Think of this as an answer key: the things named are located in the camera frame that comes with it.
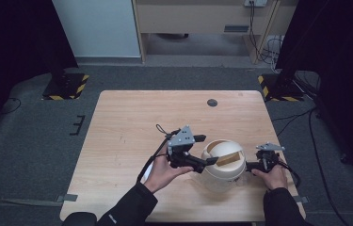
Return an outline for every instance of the gray carpet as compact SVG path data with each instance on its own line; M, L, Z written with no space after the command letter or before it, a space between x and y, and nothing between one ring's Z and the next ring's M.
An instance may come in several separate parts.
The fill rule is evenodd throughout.
M254 89L257 76L269 69L94 67L77 100L43 101L50 80L43 74L14 87L0 117L0 199L54 201L64 195L80 154L100 92L106 89ZM313 102L267 102L272 120L303 113ZM86 115L78 136L73 125ZM314 225L343 225L333 212L317 166L309 115L294 120L279 135L289 165L302 179L299 194L307 196L307 220ZM280 132L289 120L274 121ZM312 116L313 134L330 195L342 217L353 225L353 165L339 161L340 153L327 126ZM61 225L60 207L0 204L0 225Z

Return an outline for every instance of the power outlet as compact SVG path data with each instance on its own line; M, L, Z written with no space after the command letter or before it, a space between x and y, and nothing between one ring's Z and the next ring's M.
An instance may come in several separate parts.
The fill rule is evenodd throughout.
M263 8L267 4L267 0L246 0L244 6L251 7L251 2L253 2L256 8Z

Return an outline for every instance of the black tripod base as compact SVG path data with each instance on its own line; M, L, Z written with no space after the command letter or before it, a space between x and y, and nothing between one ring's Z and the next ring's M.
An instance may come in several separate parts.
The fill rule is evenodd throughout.
M43 100L66 100L77 99L82 94L88 75L83 73L67 73L67 85L59 85L58 82L52 78L47 85L46 90L42 94Z
M303 101L303 93L295 83L277 86L278 74L265 73L258 77L267 101Z

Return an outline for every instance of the black curtain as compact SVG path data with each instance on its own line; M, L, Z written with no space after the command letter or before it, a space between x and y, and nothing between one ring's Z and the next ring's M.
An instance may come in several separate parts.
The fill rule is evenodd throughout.
M277 68L290 67L291 57L299 57L297 70L316 72L321 77L316 102L353 162L353 1L300 0Z
M52 1L0 0L0 109L15 84L51 73L50 61L77 67Z

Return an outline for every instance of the black cable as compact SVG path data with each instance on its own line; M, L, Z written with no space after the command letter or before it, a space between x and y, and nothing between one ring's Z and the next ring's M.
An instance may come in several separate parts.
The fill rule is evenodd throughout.
M326 177L324 175L322 165L320 164L319 153L317 151L317 145L316 145L316 141L314 140L313 129L312 129L312 113L315 111L315 109L316 108L312 109L311 113L309 114L309 129L310 129L310 132L311 132L311 138L312 138L312 143L313 143L313 147L314 147L314 153L316 155L317 166L319 167L320 175L321 175L322 181L323 181L323 186L324 186L324 188L326 190L327 198L329 200L329 203L330 203L332 209L334 210L334 212L337 215L337 217L341 220L341 222L344 225L348 226L348 223L343 219L343 217L338 212L338 209L335 206L334 201L332 200L332 198L331 198L331 196L329 194L329 187L328 187L327 182L326 182Z
M21 100L20 99L18 99L18 98L14 98L14 97L10 97L10 98L8 98L9 100L12 100L12 101L18 101L18 105L14 108L14 109L12 109L12 110L10 110L10 111L6 111L6 112L0 112L0 114L1 115L7 115L7 114L9 114L9 113L11 113L11 112L14 112L14 111L16 111L18 108L20 108L20 106L21 106Z
M263 54L260 53L259 49L258 49L258 46L257 46L257 43L256 43L256 39L255 39L255 36L253 34L253 19L254 19L254 16L255 16L255 1L251 0L249 1L249 4L250 4L250 16L249 16L249 27L250 27L250 30L249 30L249 40L251 41L251 44L253 45L253 47L255 48L255 54L256 54L256 58L258 60L261 60L263 61L264 63L266 64L271 64L267 61L265 61L268 56L266 58L263 58Z
M149 160L147 160L146 164L144 165L143 169L141 170L141 172L139 173L139 175L137 176L137 180L136 183L139 183L141 181L141 178L143 178L144 173L146 172L147 168L150 166L150 164L153 162L153 160L158 157L158 156L162 156L162 155L166 155L166 154L158 154L161 149L164 147L164 145L167 143L168 140L170 140L172 138L173 135L176 135L177 133L180 132L180 129L172 131L170 134L167 133L161 125L156 124L156 128L158 129L159 132L165 134L165 139L164 141L162 141L161 145L159 145L159 148L156 150L156 152L149 158Z
M318 86L320 83L320 76L317 77L317 82L316 82L316 87L310 84L308 81L307 77L305 76L306 73L304 72L304 79L299 77L296 74L294 75L294 81L306 92L307 95L309 95L312 99L315 98L318 94Z
M279 52L281 52L282 35L279 35Z
M320 89L320 76L317 75L316 90Z
M293 169L292 169L290 166L288 166L287 164L285 164L285 163L283 163L283 162L281 162L281 161L278 161L277 164L279 164L279 165L281 165L282 167L288 169L288 170L294 175L294 177L297 179L296 188L298 188L298 187L300 186L300 183L301 183L301 179L300 179L300 177L298 176L298 174L297 174L295 171L293 171Z
M263 58L263 62L266 63L266 64L271 64L272 62L267 62L266 60L270 57L272 57L271 55L279 55L280 54L280 49L279 49L279 52L275 52L275 51L272 51L270 50L270 42L273 41L273 40L278 40L279 41L279 45L281 46L281 43L282 43L282 40L281 39L277 39L277 38L273 38L273 39L270 39L267 41L267 49L263 49L264 51L267 51L266 54L261 54L264 58Z
M308 113L310 113L312 110L314 110L314 108L310 109L310 110L307 110L301 114L298 114L298 115L293 115L293 116L288 116L288 117L285 117L285 118L280 118L280 119L275 119L275 120L272 120L272 121L281 121L281 120L288 120L288 119L291 119L289 122L287 122L287 124L284 125L284 127L281 129L281 131L279 131L279 133L277 134L277 137L287 128L287 126L293 122L294 120L296 120L297 118L301 117L301 116L304 116Z

